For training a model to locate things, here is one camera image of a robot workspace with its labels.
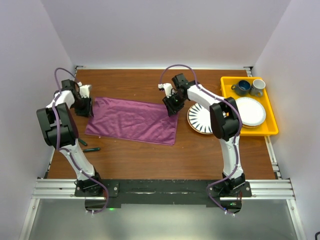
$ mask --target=striped plate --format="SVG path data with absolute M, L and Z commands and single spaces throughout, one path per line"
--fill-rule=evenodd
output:
M 201 134 L 213 134 L 210 123 L 210 112 L 196 103 L 189 108 L 187 119 L 190 126 Z

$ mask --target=black mounting plate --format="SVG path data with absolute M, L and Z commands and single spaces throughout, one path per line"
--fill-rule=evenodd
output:
M 108 208 L 121 208 L 122 204 L 158 204 L 158 205 L 206 205 L 216 207 L 209 198 L 206 187 L 216 180 L 162 180 L 162 179 L 103 179 L 102 183 L 109 191 Z M 239 192 L 242 197 L 251 197 L 252 192 L 249 182 L 245 182 L 233 192 L 223 197 L 237 197 Z M 237 209 L 241 201 L 220 200 L 217 191 L 210 191 L 211 195 L 227 209 Z M 82 191 L 76 190 L 75 197 L 89 197 Z M 101 208 L 104 200 L 85 201 L 88 209 Z

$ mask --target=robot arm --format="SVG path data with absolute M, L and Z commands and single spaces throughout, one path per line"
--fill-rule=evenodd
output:
M 54 100 L 45 108 L 37 110 L 36 114 L 46 144 L 57 149 L 57 136 L 58 134 L 60 135 L 60 146 L 58 150 L 66 157 L 75 171 L 77 187 L 83 192 L 88 191 L 90 195 L 95 196 L 99 195 L 102 189 L 88 179 L 87 176 L 99 182 L 101 178 L 80 148 L 78 129 L 70 113 L 70 108 L 74 108 L 77 115 L 85 117 L 93 116 L 90 89 L 91 85 L 82 85 L 80 82 L 76 83 L 72 80 L 64 80 L 62 81 L 60 95 L 56 92 Z M 52 109 L 53 102 L 55 103 L 54 105 L 58 112 L 60 122 L 56 121 Z M 57 124 L 60 125 L 60 133 L 57 132 Z M 71 155 L 75 159 L 76 165 L 84 171 L 87 176 L 82 174 L 75 166 Z
M 223 174 L 225 178 L 229 176 L 236 165 L 236 152 L 233 144 L 233 137 L 239 129 L 239 121 L 236 114 L 225 103 L 209 96 L 201 91 L 195 84 L 195 81 L 187 81 L 183 74 L 176 75 L 172 79 L 175 89 L 170 83 L 159 84 L 159 90 L 165 92 L 166 97 L 163 102 L 167 108 L 168 115 L 174 115 L 184 106 L 185 100 L 195 101 L 202 107 L 210 112 L 211 129 L 213 134 L 219 139 L 222 155 L 223 155 Z M 203 88 L 201 84 L 198 85 L 201 89 L 209 92 L 218 99 L 222 97 Z M 236 101 L 233 98 L 226 98 L 225 101 L 229 102 L 237 110 Z M 236 151 L 239 156 L 239 136 L 235 139 Z M 244 171 L 241 167 L 240 160 L 235 173 L 226 181 L 228 190 L 236 189 L 245 183 Z

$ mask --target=cloth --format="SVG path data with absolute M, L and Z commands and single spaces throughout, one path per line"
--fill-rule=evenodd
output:
M 169 117 L 164 104 L 96 97 L 94 117 L 85 133 L 172 146 L 178 115 Z

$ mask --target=stack of plates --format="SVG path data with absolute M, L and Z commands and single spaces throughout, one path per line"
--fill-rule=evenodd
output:
M 245 128 L 256 128 L 266 120 L 266 110 L 260 102 L 250 97 L 240 97 L 236 105 Z M 210 122 L 210 112 L 196 103 L 187 113 L 190 126 L 201 134 L 213 134 Z
M 235 102 L 245 128 L 256 128 L 266 120 L 266 110 L 257 100 L 240 97 Z

